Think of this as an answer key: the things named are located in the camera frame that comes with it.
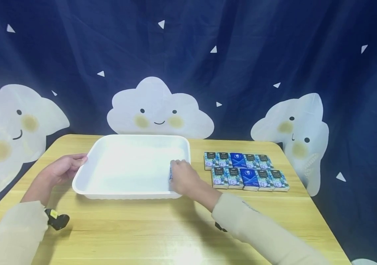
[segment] long sleeve shirt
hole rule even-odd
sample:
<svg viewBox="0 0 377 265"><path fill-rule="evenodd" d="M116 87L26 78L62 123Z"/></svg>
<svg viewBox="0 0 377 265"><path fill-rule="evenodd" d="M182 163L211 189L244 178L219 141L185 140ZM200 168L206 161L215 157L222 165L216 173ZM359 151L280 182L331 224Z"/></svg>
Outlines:
<svg viewBox="0 0 377 265"><path fill-rule="evenodd" d="M221 195L212 217L272 264L329 264L320 253L239 197ZM47 230L47 220L40 201L21 203L10 209L0 222L0 265L30 265Z"/></svg>

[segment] white plastic tray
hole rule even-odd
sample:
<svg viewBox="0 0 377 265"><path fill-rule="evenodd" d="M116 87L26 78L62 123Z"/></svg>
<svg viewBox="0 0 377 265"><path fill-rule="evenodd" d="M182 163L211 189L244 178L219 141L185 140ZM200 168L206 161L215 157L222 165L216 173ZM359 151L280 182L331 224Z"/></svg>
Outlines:
<svg viewBox="0 0 377 265"><path fill-rule="evenodd" d="M190 144L172 135L107 135L94 143L72 182L89 199L179 198L169 187L169 162L190 162Z"/></svg>

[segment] dark blue backdrop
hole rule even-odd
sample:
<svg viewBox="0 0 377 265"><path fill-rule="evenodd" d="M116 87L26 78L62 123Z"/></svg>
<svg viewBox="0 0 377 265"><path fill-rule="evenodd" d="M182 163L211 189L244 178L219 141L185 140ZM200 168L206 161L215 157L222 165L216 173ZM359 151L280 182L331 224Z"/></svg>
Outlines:
<svg viewBox="0 0 377 265"><path fill-rule="evenodd" d="M32 87L71 124L48 145L114 133L111 98L147 76L195 97L210 139L252 140L275 103L319 93L330 133L314 202L351 260L377 262L377 1L0 0L0 88Z"/></svg>

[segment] pocket tissue pack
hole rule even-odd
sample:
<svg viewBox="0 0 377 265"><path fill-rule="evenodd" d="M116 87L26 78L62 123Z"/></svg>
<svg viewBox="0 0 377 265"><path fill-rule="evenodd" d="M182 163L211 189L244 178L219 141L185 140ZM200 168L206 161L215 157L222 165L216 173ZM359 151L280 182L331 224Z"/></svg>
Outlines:
<svg viewBox="0 0 377 265"><path fill-rule="evenodd" d="M225 175L228 179L228 188L229 189L243 189L242 176L238 168L225 168Z"/></svg>
<svg viewBox="0 0 377 265"><path fill-rule="evenodd" d="M233 167L233 162L229 153L218 153L218 164L219 167Z"/></svg>
<svg viewBox="0 0 377 265"><path fill-rule="evenodd" d="M246 162L246 167L247 168L253 168L253 169L261 169L259 167L259 162L256 159L255 155L252 154L243 154L244 160Z"/></svg>
<svg viewBox="0 0 377 265"><path fill-rule="evenodd" d="M230 153L233 167L246 167L246 162L242 153Z"/></svg>
<svg viewBox="0 0 377 265"><path fill-rule="evenodd" d="M274 182L272 181L272 177L268 175L267 170L256 170L259 189L258 190L267 190L273 191L274 190Z"/></svg>
<svg viewBox="0 0 377 265"><path fill-rule="evenodd" d="M280 170L268 170L268 175L272 178L275 191L288 191L290 189L286 177Z"/></svg>
<svg viewBox="0 0 377 265"><path fill-rule="evenodd" d="M259 168L258 169L272 169L274 168L273 165L271 164L271 160L268 158L267 155L255 155L256 160L259 163Z"/></svg>
<svg viewBox="0 0 377 265"><path fill-rule="evenodd" d="M241 168L240 173L244 184L244 190L257 191L259 189L258 178L255 170L249 168Z"/></svg>
<svg viewBox="0 0 377 265"><path fill-rule="evenodd" d="M228 179L223 167L214 167L211 170L212 187L216 189L228 189Z"/></svg>
<svg viewBox="0 0 377 265"><path fill-rule="evenodd" d="M205 170L211 170L213 167L219 167L218 156L215 152L205 152Z"/></svg>

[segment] wooden table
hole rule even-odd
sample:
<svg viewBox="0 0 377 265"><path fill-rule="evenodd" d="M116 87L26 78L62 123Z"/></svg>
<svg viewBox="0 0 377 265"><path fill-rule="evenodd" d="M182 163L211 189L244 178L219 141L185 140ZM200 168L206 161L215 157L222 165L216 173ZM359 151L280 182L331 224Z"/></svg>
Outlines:
<svg viewBox="0 0 377 265"><path fill-rule="evenodd" d="M101 136L59 138L0 202L0 220L19 203L35 176L46 165L71 153L88 152ZM189 140L191 163L211 183L203 152L266 154L282 170L289 192L225 190L321 251L332 264L350 265L315 204L278 145L271 142ZM70 184L56 187L49 207L66 213L66 228L49 228L32 264L269 264L250 245L214 227L211 214L187 198L175 200L89 200Z"/></svg>

